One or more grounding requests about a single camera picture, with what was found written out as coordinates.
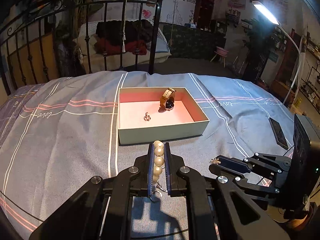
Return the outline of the gold crystal earring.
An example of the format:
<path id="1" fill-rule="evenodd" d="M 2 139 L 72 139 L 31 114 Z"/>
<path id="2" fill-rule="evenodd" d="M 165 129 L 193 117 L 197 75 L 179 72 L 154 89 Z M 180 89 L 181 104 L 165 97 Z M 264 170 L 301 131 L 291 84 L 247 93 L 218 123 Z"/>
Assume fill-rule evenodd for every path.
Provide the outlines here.
<path id="1" fill-rule="evenodd" d="M 210 164 L 215 164 L 215 165 L 220 165 L 221 164 L 221 161 L 219 158 L 214 158 L 214 159 L 211 159 Z"/>

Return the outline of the pale green jewelry box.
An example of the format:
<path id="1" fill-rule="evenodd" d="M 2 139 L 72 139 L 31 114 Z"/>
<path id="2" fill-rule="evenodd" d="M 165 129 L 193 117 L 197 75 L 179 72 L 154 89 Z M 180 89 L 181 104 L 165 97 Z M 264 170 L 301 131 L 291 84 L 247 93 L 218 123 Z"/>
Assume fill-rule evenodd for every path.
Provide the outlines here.
<path id="1" fill-rule="evenodd" d="M 184 87 L 176 87 L 174 109 L 159 113 L 165 87 L 129 87 L 119 90 L 118 136 L 121 145 L 134 145 L 201 136 L 209 118 Z M 148 112 L 150 121 L 143 117 Z"/>

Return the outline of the small gold earring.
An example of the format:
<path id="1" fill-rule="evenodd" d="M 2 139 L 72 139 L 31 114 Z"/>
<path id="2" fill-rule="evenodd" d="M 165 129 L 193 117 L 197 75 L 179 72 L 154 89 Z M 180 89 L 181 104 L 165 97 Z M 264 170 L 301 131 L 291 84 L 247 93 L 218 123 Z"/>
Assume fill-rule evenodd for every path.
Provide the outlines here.
<path id="1" fill-rule="evenodd" d="M 144 119 L 144 121 L 150 121 L 151 120 L 151 116 L 149 115 L 148 112 L 145 113 L 143 119 Z"/>

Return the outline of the black smartphone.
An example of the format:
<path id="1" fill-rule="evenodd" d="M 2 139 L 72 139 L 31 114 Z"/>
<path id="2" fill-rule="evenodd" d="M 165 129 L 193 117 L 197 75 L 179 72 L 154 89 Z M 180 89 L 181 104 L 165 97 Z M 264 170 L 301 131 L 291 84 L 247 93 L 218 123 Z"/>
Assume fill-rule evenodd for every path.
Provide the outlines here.
<path id="1" fill-rule="evenodd" d="M 272 128 L 272 131 L 274 133 L 276 143 L 280 147 L 282 147 L 283 149 L 288 150 L 289 147 L 287 145 L 286 138 L 284 136 L 283 130 L 281 129 L 279 122 L 277 122 L 276 120 L 274 120 L 272 118 L 269 118 L 268 120 L 269 120 L 270 126 Z"/>

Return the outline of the grey striped bedsheet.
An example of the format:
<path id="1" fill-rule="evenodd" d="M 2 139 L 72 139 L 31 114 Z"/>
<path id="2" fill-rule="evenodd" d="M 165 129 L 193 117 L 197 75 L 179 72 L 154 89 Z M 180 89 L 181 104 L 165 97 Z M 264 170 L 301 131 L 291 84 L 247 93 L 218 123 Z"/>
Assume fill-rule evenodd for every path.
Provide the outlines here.
<path id="1" fill-rule="evenodd" d="M 147 145 L 118 145 L 121 88 L 184 87 L 209 118 L 203 135 L 170 143 L 186 165 L 210 176 L 217 155 L 283 155 L 269 120 L 293 144 L 292 113 L 246 81 L 195 74 L 98 72 L 26 86 L 1 98 L 1 209 L 22 239 L 92 176 L 115 176 Z"/>

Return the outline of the pink stool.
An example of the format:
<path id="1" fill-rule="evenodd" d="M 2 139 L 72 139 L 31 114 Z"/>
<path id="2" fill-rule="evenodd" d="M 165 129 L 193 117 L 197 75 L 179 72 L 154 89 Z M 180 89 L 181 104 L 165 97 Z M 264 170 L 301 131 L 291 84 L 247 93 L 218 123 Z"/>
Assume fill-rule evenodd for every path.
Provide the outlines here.
<path id="1" fill-rule="evenodd" d="M 222 58 L 223 67 L 225 67 L 226 66 L 226 57 L 227 57 L 228 53 L 229 53 L 228 50 L 225 50 L 224 48 L 221 48 L 221 47 L 217 47 L 216 51 L 215 51 L 215 55 L 210 60 L 210 62 L 212 62 L 217 56 L 219 56 Z"/>

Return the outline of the white hanging swing chair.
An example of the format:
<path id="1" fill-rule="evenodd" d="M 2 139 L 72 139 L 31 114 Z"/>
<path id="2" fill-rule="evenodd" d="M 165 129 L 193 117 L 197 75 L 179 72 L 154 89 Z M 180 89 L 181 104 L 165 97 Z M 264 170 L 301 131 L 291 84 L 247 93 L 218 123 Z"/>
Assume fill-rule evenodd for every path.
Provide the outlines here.
<path id="1" fill-rule="evenodd" d="M 86 73 L 148 64 L 153 41 L 150 20 L 106 20 L 85 23 L 73 40 Z"/>

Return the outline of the red and black clothes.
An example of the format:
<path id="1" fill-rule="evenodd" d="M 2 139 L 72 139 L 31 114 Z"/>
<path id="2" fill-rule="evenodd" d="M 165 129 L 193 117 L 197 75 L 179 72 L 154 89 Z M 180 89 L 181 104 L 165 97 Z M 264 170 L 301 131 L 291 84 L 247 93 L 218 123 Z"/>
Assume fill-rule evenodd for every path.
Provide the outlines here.
<path id="1" fill-rule="evenodd" d="M 147 44 L 152 41 L 153 25 L 147 20 L 126 21 L 124 29 L 121 21 L 99 22 L 96 28 L 98 54 L 119 55 L 122 51 L 134 55 L 146 55 Z"/>

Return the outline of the white LED desk lamp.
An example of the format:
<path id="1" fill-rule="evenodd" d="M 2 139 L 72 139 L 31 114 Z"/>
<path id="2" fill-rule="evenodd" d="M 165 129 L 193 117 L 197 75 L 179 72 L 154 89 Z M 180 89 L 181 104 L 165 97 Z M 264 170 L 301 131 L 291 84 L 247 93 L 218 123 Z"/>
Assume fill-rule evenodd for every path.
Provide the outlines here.
<path id="1" fill-rule="evenodd" d="M 302 68 L 302 51 L 300 46 L 298 46 L 295 41 L 293 40 L 293 38 L 284 30 L 284 28 L 282 27 L 281 23 L 278 21 L 278 19 L 274 16 L 274 14 L 272 14 L 272 12 L 270 12 L 267 7 L 265 7 L 263 5 L 263 3 L 259 2 L 259 1 L 252 1 L 251 2 L 253 7 L 255 7 L 255 9 L 257 9 L 267 20 L 269 20 L 274 26 L 276 30 L 279 30 L 284 37 L 281 40 L 281 43 L 285 44 L 285 46 L 287 47 L 287 42 L 290 41 L 291 44 L 293 45 L 293 47 L 296 49 L 297 51 L 297 70 L 296 73 L 294 75 L 293 81 L 291 82 L 291 85 L 289 87 L 289 90 L 283 100 L 283 104 L 285 104 L 287 102 L 287 99 L 289 98 L 289 95 L 291 94 L 291 91 L 296 83 L 296 81 L 298 80 L 298 76 L 300 73 L 300 70 Z"/>

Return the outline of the red phone booth decoration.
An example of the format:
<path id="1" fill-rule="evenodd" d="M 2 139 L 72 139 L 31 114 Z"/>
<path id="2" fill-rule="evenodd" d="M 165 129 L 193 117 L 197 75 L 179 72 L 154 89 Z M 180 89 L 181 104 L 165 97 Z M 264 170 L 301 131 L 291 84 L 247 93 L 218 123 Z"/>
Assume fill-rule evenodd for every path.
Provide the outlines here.
<path id="1" fill-rule="evenodd" d="M 194 10 L 194 24 L 197 29 L 208 29 L 212 19 L 215 0 L 196 0 Z"/>

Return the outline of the black iron bed frame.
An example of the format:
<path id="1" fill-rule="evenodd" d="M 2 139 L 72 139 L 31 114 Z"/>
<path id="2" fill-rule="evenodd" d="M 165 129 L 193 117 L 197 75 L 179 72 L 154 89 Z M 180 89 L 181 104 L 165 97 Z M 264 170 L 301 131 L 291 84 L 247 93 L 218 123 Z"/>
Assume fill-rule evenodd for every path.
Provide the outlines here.
<path id="1" fill-rule="evenodd" d="M 153 41 L 148 64 L 121 67 L 152 74 L 159 53 L 163 0 L 19 0 L 1 23 L 1 86 L 10 95 L 19 87 L 86 73 L 73 40 L 89 22 L 150 20 Z"/>

